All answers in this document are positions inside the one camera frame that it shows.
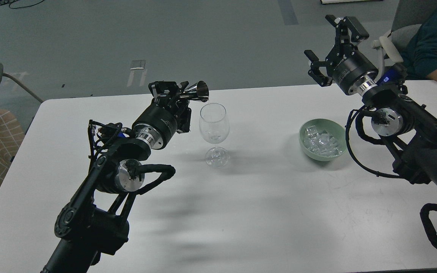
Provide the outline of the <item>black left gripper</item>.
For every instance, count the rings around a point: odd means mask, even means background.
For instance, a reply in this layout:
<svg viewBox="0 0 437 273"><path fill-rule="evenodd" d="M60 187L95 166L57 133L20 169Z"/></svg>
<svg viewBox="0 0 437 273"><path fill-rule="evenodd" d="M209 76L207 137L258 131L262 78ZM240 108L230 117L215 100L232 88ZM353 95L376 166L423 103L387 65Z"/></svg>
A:
<svg viewBox="0 0 437 273"><path fill-rule="evenodd" d="M155 81L148 84L148 89L152 103L132 124L132 131L152 150L161 150L175 133L190 131L192 110L188 100L173 99L180 93L176 82Z"/></svg>

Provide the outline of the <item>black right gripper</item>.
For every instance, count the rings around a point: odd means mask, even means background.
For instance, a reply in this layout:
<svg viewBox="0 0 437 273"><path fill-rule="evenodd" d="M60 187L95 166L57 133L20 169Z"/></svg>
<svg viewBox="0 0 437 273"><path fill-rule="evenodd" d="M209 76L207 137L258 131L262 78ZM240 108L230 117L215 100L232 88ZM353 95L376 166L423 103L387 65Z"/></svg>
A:
<svg viewBox="0 0 437 273"><path fill-rule="evenodd" d="M335 28L335 44L325 61L320 61L312 50L304 50L310 62L308 75L321 87L334 81L346 95L354 94L354 83L363 76L375 79L378 69L358 50L358 45L369 38L369 33L356 17L325 16ZM320 68L325 67L327 75Z"/></svg>

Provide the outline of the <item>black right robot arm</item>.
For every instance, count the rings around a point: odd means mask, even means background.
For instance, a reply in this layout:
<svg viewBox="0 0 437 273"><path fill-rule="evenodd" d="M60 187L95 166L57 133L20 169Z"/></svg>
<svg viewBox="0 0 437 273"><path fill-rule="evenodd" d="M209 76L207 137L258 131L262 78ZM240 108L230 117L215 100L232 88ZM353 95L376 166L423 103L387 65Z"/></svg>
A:
<svg viewBox="0 0 437 273"><path fill-rule="evenodd" d="M335 28L335 43L323 61L311 50L305 51L308 74L322 87L336 83L345 95L362 97L363 106L350 112L345 126L346 147L354 162L378 177L437 185L437 118L408 97L406 68L393 43L385 36L375 42L380 55L380 65L375 67L358 49L369 33L356 17L328 14L325 19ZM364 141L387 147L394 158L393 174L360 163L350 146L352 125ZM420 219L437 249L437 232L429 219L432 211L437 212L437 204L425 204Z"/></svg>

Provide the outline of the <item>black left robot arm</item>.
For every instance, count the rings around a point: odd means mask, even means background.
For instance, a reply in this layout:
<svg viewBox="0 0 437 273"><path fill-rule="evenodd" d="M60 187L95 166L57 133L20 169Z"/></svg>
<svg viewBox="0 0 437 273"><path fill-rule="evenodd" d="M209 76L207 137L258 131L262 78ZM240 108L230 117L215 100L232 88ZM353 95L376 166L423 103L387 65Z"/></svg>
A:
<svg viewBox="0 0 437 273"><path fill-rule="evenodd" d="M90 120L90 167L85 180L57 216L60 241L44 273L86 273L102 254L114 255L128 242L128 216L135 199L172 178L166 164L145 164L174 134L190 131L192 100L209 100L204 81L190 85L156 81L148 85L150 105L132 126Z"/></svg>

